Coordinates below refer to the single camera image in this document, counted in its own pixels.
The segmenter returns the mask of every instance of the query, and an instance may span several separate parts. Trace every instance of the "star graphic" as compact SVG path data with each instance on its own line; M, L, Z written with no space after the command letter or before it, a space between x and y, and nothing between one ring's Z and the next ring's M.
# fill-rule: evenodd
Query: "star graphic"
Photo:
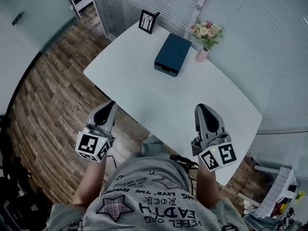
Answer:
M165 178L161 178L161 179L156 179L156 180L152 180L152 181L156 181L158 183L163 184L165 187L167 187L168 189L173 189L173 188L182 188L180 185L178 185L177 183L174 183L170 180L167 180Z
M125 195L119 196L115 199L104 198L103 206L96 212L96 214L108 214L113 221L117 222L123 213L134 212L125 203Z

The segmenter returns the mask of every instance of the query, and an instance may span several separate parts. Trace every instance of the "picture frame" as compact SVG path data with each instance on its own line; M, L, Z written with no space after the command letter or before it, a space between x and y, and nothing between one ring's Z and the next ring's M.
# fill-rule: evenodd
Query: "picture frame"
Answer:
M139 20L139 28L149 34L152 34L156 18L159 14L159 12L153 14L146 10L142 10Z

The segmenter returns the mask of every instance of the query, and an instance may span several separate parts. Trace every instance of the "pink vase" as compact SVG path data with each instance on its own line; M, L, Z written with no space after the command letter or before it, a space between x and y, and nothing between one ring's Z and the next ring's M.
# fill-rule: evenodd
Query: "pink vase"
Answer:
M208 54L208 49L206 49L207 51L205 51L203 48L197 53L196 55L196 61L197 62L204 62L204 60L206 59L207 57L207 54Z

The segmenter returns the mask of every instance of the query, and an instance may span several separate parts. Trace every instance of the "forearm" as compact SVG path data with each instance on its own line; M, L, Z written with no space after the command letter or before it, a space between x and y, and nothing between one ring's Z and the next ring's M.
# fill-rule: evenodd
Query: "forearm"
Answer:
M204 207L208 209L221 200L216 183L215 172L208 172L207 168L200 160L197 173L196 198Z
M88 206L100 195L105 175L106 159L100 163L90 161L86 173L77 187L73 205L88 208Z

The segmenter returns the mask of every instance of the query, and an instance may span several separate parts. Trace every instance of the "black and white marker cube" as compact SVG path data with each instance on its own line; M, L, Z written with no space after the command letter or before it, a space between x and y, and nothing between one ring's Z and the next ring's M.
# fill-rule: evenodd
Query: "black and white marker cube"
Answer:
M199 154L209 172L226 167L237 161L230 142L207 147Z
M107 155L110 147L107 138L90 133L79 132L75 151L83 158L100 162Z

